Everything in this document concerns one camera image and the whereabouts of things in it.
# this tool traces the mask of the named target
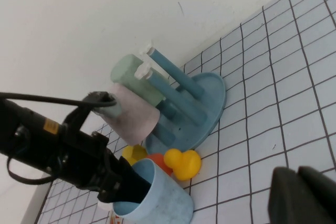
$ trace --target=robotic arm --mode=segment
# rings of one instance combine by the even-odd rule
[[[108,138],[97,132],[87,135],[80,131],[91,110],[117,105],[109,93],[94,92],[82,102],[72,101],[71,105],[78,107],[62,124],[3,97],[0,95],[0,153],[8,156],[7,169],[13,179],[40,185],[61,178],[79,189],[98,191],[98,199],[105,203],[140,203],[145,198],[150,183],[123,157],[116,159],[107,148]],[[20,99],[15,94],[10,98]],[[53,98],[39,98],[55,102]],[[108,113],[109,108],[100,112]],[[19,177],[9,169],[12,158],[50,176]],[[285,167],[275,168],[268,205],[272,224],[334,224],[335,208],[336,186],[332,180],[310,167],[301,167],[297,174]]]
[[[107,92],[94,92],[84,101],[116,104]],[[80,131],[93,109],[81,105],[58,124],[14,102],[0,99],[0,153],[8,156],[9,175],[22,183],[39,185],[57,178],[79,189],[98,191],[101,202],[130,201],[140,203],[150,184],[141,178],[121,157],[119,160],[107,148],[108,138],[93,132]],[[43,179],[26,179],[9,169],[14,158],[50,174]]]

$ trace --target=light blue cup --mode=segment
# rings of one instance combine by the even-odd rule
[[[151,183],[151,188],[140,204],[113,203],[114,212],[118,216],[136,224],[190,223],[194,203],[189,194],[151,159],[145,158],[136,162],[133,169]]]

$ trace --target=rubber duck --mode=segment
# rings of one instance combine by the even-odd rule
[[[130,165],[134,165],[137,161],[146,158],[147,152],[146,149],[139,144],[135,146],[128,145],[123,149],[121,156],[123,156]]]
[[[178,180],[188,180],[194,177],[201,169],[202,161],[197,152],[189,150],[181,152],[170,149],[164,154],[164,163],[173,169]]]

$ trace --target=pink cup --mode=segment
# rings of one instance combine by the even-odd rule
[[[117,97],[122,112],[117,118],[102,118],[128,145],[140,144],[159,121],[159,110],[119,83],[113,84],[111,93]]]

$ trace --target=grid paper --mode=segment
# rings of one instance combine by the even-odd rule
[[[336,0],[274,0],[181,67],[219,73],[227,88],[223,116],[196,149],[199,174],[179,182],[195,203],[192,224],[269,223],[276,166],[336,181],[335,19]],[[98,132],[120,157],[124,140],[107,125]],[[57,180],[38,223],[108,223],[108,213],[97,193]]]

